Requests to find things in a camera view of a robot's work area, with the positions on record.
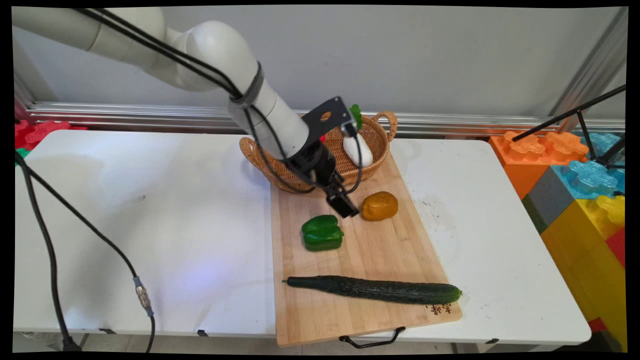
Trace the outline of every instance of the cucumber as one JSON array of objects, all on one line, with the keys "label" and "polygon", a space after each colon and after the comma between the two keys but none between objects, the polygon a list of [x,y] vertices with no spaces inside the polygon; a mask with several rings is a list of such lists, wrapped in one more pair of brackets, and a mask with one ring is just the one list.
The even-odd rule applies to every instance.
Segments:
[{"label": "cucumber", "polygon": [[450,284],[377,281],[335,275],[290,276],[282,282],[295,288],[314,289],[343,296],[402,304],[449,304],[457,301],[462,295],[460,289]]}]

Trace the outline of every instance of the black cable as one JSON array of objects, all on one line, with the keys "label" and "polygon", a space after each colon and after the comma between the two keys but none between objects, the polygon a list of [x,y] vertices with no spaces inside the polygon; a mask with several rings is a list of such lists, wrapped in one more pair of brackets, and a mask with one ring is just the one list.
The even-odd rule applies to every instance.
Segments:
[{"label": "black cable", "polygon": [[[271,174],[273,176],[276,177],[276,179],[278,179],[278,181],[280,181],[281,183],[283,183],[286,187],[288,187],[289,189],[291,189],[294,192],[297,193],[310,193],[313,192],[316,187],[312,186],[311,188],[307,189],[307,190],[298,190],[296,188],[294,188],[293,186],[291,186],[287,181],[285,181],[284,179],[282,179],[282,177],[280,177],[280,175],[278,175],[278,173],[273,169],[273,167],[271,167],[271,164],[269,163],[269,161],[267,160],[267,156],[264,154],[264,150],[262,149],[262,146],[260,145],[260,140],[258,139],[257,134],[255,133],[255,127],[253,126],[253,121],[251,120],[251,115],[249,115],[249,111],[247,109],[244,109],[244,115],[246,116],[247,121],[249,122],[249,129],[251,130],[251,135],[253,136],[253,138],[255,139],[255,145],[258,147],[258,152],[260,153],[260,157],[262,158],[262,160],[264,161],[264,163],[267,165],[267,167],[269,168],[269,171],[271,172]],[[266,118],[262,115],[262,113],[260,113],[260,115],[262,116],[262,118],[264,120],[266,120]],[[275,137],[276,142],[279,143],[280,141],[278,140],[277,136]]]},{"label": "black cable", "polygon": [[53,195],[58,201],[60,201],[67,209],[69,209],[69,211],[71,211],[78,219],[80,219],[80,221],[82,221],[100,239],[102,239],[104,242],[106,242],[113,250],[115,250],[118,253],[118,255],[120,255],[120,257],[124,260],[124,262],[129,267],[129,270],[131,271],[131,275],[133,277],[138,276],[136,274],[135,269],[133,268],[133,265],[131,264],[131,262],[127,258],[127,256],[124,254],[124,252],[122,252],[122,250],[120,250],[120,248],[118,248],[116,246],[116,244],[114,244],[111,240],[109,240],[106,236],[104,236],[95,226],[93,226],[93,224],[91,222],[89,222],[89,220],[87,220],[82,214],[80,214],[80,212],[78,210],[76,210],[76,208],[74,208],[73,205],[69,204],[69,202],[65,198],[62,197],[62,195],[60,195],[56,190],[54,190],[54,188],[52,188],[51,185],[49,185],[49,183],[47,183],[47,181],[42,179],[35,171],[33,171],[32,168],[30,168],[28,166],[26,166],[26,168],[27,168],[29,174],[31,176],[33,176],[33,178],[36,179],[36,181],[38,181],[42,186],[44,186],[44,188],[47,189],[51,193],[51,195]]},{"label": "black cable", "polygon": [[56,262],[56,252],[53,249],[53,243],[51,242],[49,231],[47,230],[47,226],[44,224],[44,219],[42,218],[40,207],[38,206],[38,201],[36,200],[36,194],[33,190],[33,183],[31,182],[29,167],[24,162],[24,159],[22,158],[20,153],[18,153],[17,151],[15,151],[15,161],[18,163],[18,165],[20,165],[22,173],[24,174],[24,181],[27,185],[27,192],[29,193],[31,207],[33,208],[33,213],[36,215],[36,219],[38,220],[38,225],[40,226],[42,236],[44,237],[44,242],[47,244],[47,252],[49,253],[49,266],[51,267],[51,295],[53,297],[53,307],[56,310],[58,325],[60,326],[60,332],[62,333],[62,342],[66,345],[72,343],[73,340],[71,339],[71,336],[69,336],[67,324],[65,323],[65,317],[62,314],[62,307],[60,306],[60,297],[58,296],[58,263]]},{"label": "black cable", "polygon": [[223,78],[230,86],[231,89],[234,92],[228,92],[230,95],[232,96],[237,96],[238,98],[241,97],[241,92],[240,90],[238,90],[238,88],[236,87],[236,84],[234,84],[233,81],[231,81],[231,79],[222,71],[216,69],[215,67],[209,65],[208,63],[194,58],[193,56],[183,53],[181,51],[179,51],[178,49],[160,41],[159,39],[154,38],[153,36],[149,35],[148,33],[142,31],[140,28],[138,28],[137,26],[131,24],[130,22],[127,22],[126,20],[124,20],[123,18],[115,15],[114,13],[110,12],[109,10],[105,9],[105,8],[93,8],[95,11],[104,14],[106,17],[109,17],[110,19],[113,19],[115,22],[121,24],[122,26],[126,27],[127,29],[130,29],[131,31],[135,32],[136,34],[140,35],[143,38],[146,38],[147,40],[153,42],[154,44],[158,45],[159,47],[162,47],[163,49],[176,54],[176,52],[180,52],[179,56],[182,56],[183,58],[192,61],[204,68],[206,68],[209,71],[212,71],[214,73],[216,73],[217,75],[219,75],[221,78]]},{"label": "black cable", "polygon": [[[78,210],[76,210],[73,205],[69,204],[69,202],[63,198],[54,188],[47,183],[44,179],[42,179],[32,168],[30,168],[22,156],[15,151],[15,161],[22,168],[22,172],[24,173],[25,182],[27,184],[27,191],[29,192],[29,198],[31,199],[31,205],[33,206],[33,212],[36,215],[36,219],[38,220],[38,225],[40,225],[40,230],[42,230],[42,236],[45,238],[45,242],[47,244],[47,250],[49,251],[49,262],[51,264],[51,292],[53,295],[53,304],[56,309],[56,316],[58,317],[58,324],[60,326],[60,332],[63,337],[63,344],[65,347],[69,345],[75,345],[73,339],[69,336],[69,332],[67,330],[67,325],[65,323],[65,318],[62,314],[62,309],[60,307],[60,298],[58,296],[58,266],[56,262],[56,255],[53,249],[53,244],[51,243],[51,237],[49,236],[49,232],[47,230],[46,225],[44,224],[44,220],[42,219],[42,214],[40,213],[40,208],[38,207],[38,203],[35,198],[35,192],[33,191],[33,183],[31,182],[31,177],[36,179],[51,195],[53,195],[58,201],[60,201],[69,211],[71,211],[80,221],[82,221],[87,227],[89,227],[100,239],[104,240],[113,250],[115,250],[118,255],[124,260],[124,262],[129,267],[131,271],[131,275],[136,278],[138,275],[136,274],[133,265],[127,258],[127,256],[118,248],[111,240],[109,240],[106,236],[104,236],[89,220],[87,220]],[[151,337],[149,337],[149,344],[147,345],[147,352],[151,350],[151,346],[154,341],[154,336],[156,333],[156,319],[153,316],[151,317]]]},{"label": "black cable", "polygon": [[149,337],[149,344],[147,344],[147,351],[151,351],[151,346],[154,344],[154,336],[156,335],[156,319],[151,316],[151,337]]},{"label": "black cable", "polygon": [[[271,132],[271,134],[273,135],[273,138],[276,140],[276,145],[278,146],[278,150],[280,150],[280,154],[282,155],[282,161],[285,163],[288,163],[287,161],[287,155],[284,152],[284,148],[282,147],[282,143],[280,143],[280,139],[278,138],[278,135],[276,135],[275,130],[273,129],[273,127],[271,126],[271,123],[269,122],[269,120],[264,116],[264,114],[258,109],[256,108],[254,105],[251,105],[251,107],[258,113],[258,115],[260,115],[260,117],[262,118],[262,121],[264,121],[267,124],[267,127],[269,128],[269,131]],[[248,121],[250,123],[250,127],[253,126],[252,122],[251,122],[251,118],[248,118]],[[298,171],[298,169],[296,169],[295,167],[291,166],[289,167],[289,169],[296,175],[298,176],[302,181],[306,182],[307,184],[313,186],[314,188],[322,188],[323,186],[318,184],[317,182],[313,181],[313,179],[308,178],[307,176],[305,176],[304,174],[302,174],[301,172]]]},{"label": "black cable", "polygon": [[556,116],[556,117],[554,117],[554,118],[552,118],[550,120],[547,120],[547,121],[543,122],[542,124],[532,128],[532,129],[529,129],[529,130],[525,131],[522,134],[519,134],[518,136],[514,136],[512,141],[516,142],[516,141],[518,141],[518,140],[520,140],[520,139],[522,139],[522,138],[524,138],[526,136],[529,136],[529,135],[531,135],[533,133],[537,133],[538,131],[544,129],[545,127],[551,126],[552,124],[554,124],[556,122],[559,122],[560,120],[562,120],[562,119],[564,119],[566,117],[574,115],[574,114],[578,113],[578,111],[582,111],[582,110],[585,110],[586,108],[590,108],[591,106],[593,106],[593,105],[595,105],[595,104],[597,104],[597,103],[599,103],[601,101],[605,101],[606,99],[608,99],[608,98],[610,98],[610,97],[612,97],[614,95],[618,95],[621,92],[625,91],[626,89],[627,89],[627,84],[624,84],[624,85],[622,85],[622,86],[620,86],[618,88],[615,88],[615,89],[611,90],[610,92],[607,92],[606,94],[602,94],[602,95],[596,97],[595,99],[592,99],[590,101],[585,102],[584,104],[582,104],[580,106],[576,106],[575,108],[567,111],[564,114],[558,115],[558,116]]},{"label": "black cable", "polygon": [[[182,51],[179,51],[178,49],[175,49],[175,48],[173,48],[173,47],[171,47],[171,46],[169,46],[169,45],[167,45],[167,44],[163,43],[162,41],[160,41],[160,40],[158,40],[158,39],[156,39],[156,38],[154,38],[154,37],[150,36],[150,35],[149,35],[149,34],[147,34],[146,32],[144,32],[144,31],[140,30],[140,29],[139,29],[139,28],[137,28],[136,26],[133,26],[131,23],[129,23],[129,22],[127,22],[126,20],[124,20],[124,19],[122,19],[122,18],[118,17],[117,15],[115,15],[115,14],[113,14],[113,13],[109,12],[108,10],[106,10],[106,9],[102,9],[102,8],[96,8],[96,9],[95,9],[96,11],[98,11],[98,12],[100,12],[100,13],[103,13],[105,16],[108,16],[109,18],[112,18],[112,19],[116,20],[117,22],[119,22],[119,23],[120,23],[120,24],[122,24],[123,26],[125,26],[125,27],[127,27],[127,28],[129,28],[129,29],[132,29],[132,30],[133,30],[133,31],[135,31],[137,34],[139,34],[139,35],[141,35],[141,36],[143,36],[143,37],[145,37],[145,38],[147,38],[147,39],[151,40],[153,43],[156,43],[156,44],[157,44],[157,46],[154,46],[154,45],[153,45],[153,44],[151,44],[150,42],[146,42],[146,41],[143,41],[142,39],[140,39],[140,38],[138,38],[138,37],[135,37],[131,32],[129,32],[129,31],[127,31],[127,30],[125,30],[124,28],[121,28],[121,27],[119,27],[119,26],[115,25],[113,22],[111,22],[111,21],[109,21],[109,20],[107,20],[107,19],[105,19],[105,18],[103,18],[103,17],[100,17],[100,16],[98,16],[97,14],[95,14],[95,13],[93,13],[93,12],[91,12],[91,11],[87,10],[87,9],[83,9],[83,8],[75,8],[74,10],[76,10],[76,11],[78,11],[78,12],[80,12],[80,13],[83,13],[83,14],[85,14],[85,15],[89,16],[89,17],[91,17],[91,18],[93,18],[93,19],[94,19],[94,20],[96,20],[96,21],[99,21],[100,23],[103,23],[103,24],[105,24],[105,25],[109,26],[110,28],[112,28],[112,29],[114,29],[114,30],[118,31],[119,33],[121,33],[121,34],[123,34],[123,35],[125,35],[125,36],[127,36],[127,37],[129,37],[129,38],[131,38],[131,39],[133,39],[133,40],[135,40],[135,41],[137,41],[137,42],[139,42],[140,44],[142,44],[142,45],[144,45],[144,46],[147,46],[147,47],[149,47],[150,49],[153,49],[153,50],[155,50],[155,51],[157,51],[157,52],[159,52],[159,53],[161,53],[161,54],[163,54],[163,55],[165,55],[165,56],[169,57],[170,59],[172,59],[172,60],[174,60],[174,61],[176,61],[176,62],[180,63],[181,65],[185,66],[187,69],[189,69],[189,70],[191,70],[191,71],[193,71],[193,72],[197,73],[198,75],[201,75],[201,76],[202,76],[202,77],[204,77],[205,79],[207,79],[207,80],[209,80],[209,81],[212,81],[212,82],[213,82],[213,83],[215,83],[216,85],[220,86],[221,88],[223,88],[224,90],[226,90],[226,91],[227,91],[231,96],[236,97],[236,98],[240,98],[240,97],[241,97],[241,93],[240,93],[240,92],[239,92],[239,90],[236,88],[235,84],[233,84],[233,82],[232,82],[232,81],[231,81],[231,80],[230,80],[230,79],[229,79],[229,78],[228,78],[224,73],[222,73],[220,70],[218,70],[218,69],[214,68],[213,66],[211,66],[211,65],[209,65],[209,64],[207,64],[207,63],[205,63],[205,62],[203,62],[203,61],[201,61],[201,60],[198,60],[198,59],[196,59],[196,58],[194,58],[194,57],[192,57],[192,56],[190,56],[190,55],[188,55],[188,54],[185,54],[185,53],[183,53]],[[188,59],[188,60],[191,60],[191,61],[193,61],[193,62],[195,62],[195,63],[197,63],[197,64],[199,64],[199,65],[201,65],[201,66],[205,67],[207,70],[210,70],[210,71],[215,72],[216,74],[220,75],[223,79],[225,79],[227,82],[229,82],[229,84],[230,84],[231,86],[233,86],[234,91],[231,91],[231,90],[230,90],[230,89],[228,89],[227,87],[223,86],[220,82],[216,81],[214,78],[212,78],[212,77],[208,76],[207,74],[204,74],[202,71],[198,70],[197,68],[195,68],[195,67],[194,67],[194,66],[192,66],[191,64],[188,64],[188,63],[186,63],[186,62],[184,62],[184,61],[182,61],[182,60],[178,59],[178,57],[177,57],[177,56],[174,56],[174,54],[175,54],[175,55],[177,55],[177,56],[181,56],[181,57],[183,57],[183,58],[186,58],[186,59]],[[280,148],[280,152],[282,153],[282,156],[283,156],[284,158],[286,158],[286,155],[285,155],[285,153],[284,153],[284,150],[282,149],[282,144],[280,143],[280,139],[279,139],[279,138],[278,138],[278,136],[275,134],[275,132],[274,132],[273,128],[271,127],[271,124],[269,123],[269,121],[268,121],[268,120],[266,120],[266,117],[265,117],[265,116],[264,116],[264,115],[263,115],[263,114],[262,114],[262,113],[261,113],[261,112],[260,112],[256,107],[255,107],[255,106],[252,106],[252,107],[253,107],[253,109],[254,109],[254,110],[256,110],[256,111],[259,113],[259,115],[260,115],[260,116],[261,116],[261,117],[266,121],[266,124],[267,124],[267,126],[269,127],[269,130],[270,130],[270,131],[271,131],[271,133],[273,134],[273,136],[274,136],[274,138],[275,138],[275,140],[276,140],[276,143],[278,144],[278,146],[279,146],[279,148]],[[251,122],[251,120],[250,120],[250,117],[248,117],[248,119],[249,119],[250,126],[253,126],[253,124],[252,124],[252,122]],[[257,146],[258,146],[258,148],[259,148],[260,155],[261,155],[262,159],[264,160],[265,164],[267,164],[267,167],[269,168],[269,171],[271,172],[271,174],[272,174],[272,175],[274,175],[274,176],[275,176],[279,181],[283,182],[283,184],[285,184],[285,185],[286,185],[286,187],[288,187],[289,189],[291,189],[291,190],[292,190],[292,191],[294,191],[294,192],[298,192],[298,193],[309,193],[309,192],[312,192],[312,191],[314,191],[314,190],[315,190],[315,187],[311,187],[309,190],[301,191],[301,190],[295,189],[295,188],[294,188],[294,187],[292,187],[289,183],[285,182],[285,181],[284,181],[284,180],[283,180],[283,179],[282,179],[282,178],[281,178],[281,177],[280,177],[280,176],[275,172],[275,170],[273,170],[273,167],[271,167],[271,165],[269,164],[269,162],[266,160],[266,156],[264,155],[264,152],[262,151],[262,146],[260,145],[260,140],[255,136],[255,134],[252,134],[252,135],[253,135],[254,139],[256,140],[256,145],[257,145]],[[304,177],[301,177],[301,174],[299,174],[299,173],[297,173],[297,172],[295,172],[295,171],[294,171],[294,173],[296,173],[296,175],[297,175],[298,177],[300,177],[302,180],[304,180],[305,182],[307,182],[307,183],[309,183],[309,182],[310,182],[310,181],[307,181]]]},{"label": "black cable", "polygon": [[84,8],[74,8],[74,10],[79,12],[79,13],[82,13],[82,14],[84,14],[86,16],[89,16],[90,18],[92,18],[92,19],[94,19],[94,20],[96,20],[96,21],[98,21],[98,22],[100,22],[102,24],[105,24],[106,26],[109,26],[111,29],[114,29],[115,31],[117,31],[117,32],[123,34],[124,36],[134,40],[135,42],[140,43],[141,45],[144,45],[144,46],[150,48],[151,50],[154,50],[154,51],[156,51],[158,53],[161,53],[162,55],[165,55],[167,58],[169,58],[169,59],[181,64],[185,68],[195,72],[196,74],[202,76],[203,78],[205,78],[205,79],[211,81],[212,83],[218,85],[219,87],[225,89],[229,94],[237,95],[237,94],[234,94],[235,92],[233,90],[229,89],[227,86],[225,86],[219,80],[217,80],[214,77],[202,72],[200,69],[194,67],[193,65],[189,64],[188,62],[178,58],[175,55],[173,55],[172,53],[175,53],[175,51],[169,52],[169,51],[164,50],[163,48],[159,47],[158,45],[155,45],[155,44],[153,44],[151,42],[148,42],[148,41],[146,41],[146,40],[144,40],[144,39],[142,39],[140,37],[136,37],[135,35],[133,35],[132,32],[124,29],[123,27],[120,27],[120,26],[116,25],[114,22],[112,22],[110,20],[107,20],[107,19],[101,17],[100,15],[97,15],[96,13],[94,13],[92,11],[89,11],[89,10],[84,9]]}]

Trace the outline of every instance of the robotic arm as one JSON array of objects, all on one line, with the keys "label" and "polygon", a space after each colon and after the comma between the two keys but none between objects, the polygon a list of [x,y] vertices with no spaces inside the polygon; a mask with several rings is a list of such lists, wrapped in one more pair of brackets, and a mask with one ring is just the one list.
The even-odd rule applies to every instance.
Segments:
[{"label": "robotic arm", "polygon": [[[211,76],[229,88],[237,88],[251,99],[252,106],[247,108],[230,98],[228,109],[232,119],[249,133],[250,124],[244,112],[248,110],[256,141],[264,149],[276,159],[285,160],[294,173],[302,173],[307,179],[314,179],[320,184],[327,194],[327,201],[340,215],[346,217],[358,213],[342,187],[343,180],[336,171],[333,154],[318,141],[330,129],[329,126],[342,126],[346,136],[355,135],[355,122],[339,97],[326,101],[301,119],[263,79],[259,63],[248,44],[229,25],[211,20],[179,33],[166,26],[160,8],[108,10],[152,37],[224,73],[231,83],[217,74],[212,73]],[[185,66],[70,8],[13,6],[12,24],[90,53],[138,66],[147,74],[178,88],[205,92],[217,87]],[[256,79],[262,81],[254,84]],[[330,121],[318,125],[325,111],[342,116],[332,116]],[[273,131],[264,119],[268,120]]]}]

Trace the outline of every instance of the cutting board handle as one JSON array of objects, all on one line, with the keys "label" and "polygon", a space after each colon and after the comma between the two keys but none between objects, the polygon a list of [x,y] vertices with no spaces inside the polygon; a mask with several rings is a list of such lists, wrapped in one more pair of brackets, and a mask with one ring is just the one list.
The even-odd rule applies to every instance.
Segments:
[{"label": "cutting board handle", "polygon": [[406,329],[406,327],[404,327],[404,326],[399,327],[394,332],[394,337],[391,338],[391,340],[380,341],[380,342],[377,342],[377,343],[356,344],[356,343],[353,342],[353,340],[349,336],[341,336],[341,337],[338,338],[338,340],[344,341],[345,343],[352,344],[353,347],[355,347],[355,348],[378,347],[380,345],[393,344],[394,342],[396,342],[396,338],[398,337],[398,335],[401,332],[403,332],[405,329]]}]

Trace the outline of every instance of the gray toy block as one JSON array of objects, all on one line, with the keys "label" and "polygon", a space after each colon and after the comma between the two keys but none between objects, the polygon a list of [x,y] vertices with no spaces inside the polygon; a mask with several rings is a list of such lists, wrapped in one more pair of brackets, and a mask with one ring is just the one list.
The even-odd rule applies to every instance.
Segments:
[{"label": "gray toy block", "polygon": [[545,224],[550,225],[571,204],[573,195],[548,167],[542,177],[529,192],[531,202],[538,210]]}]

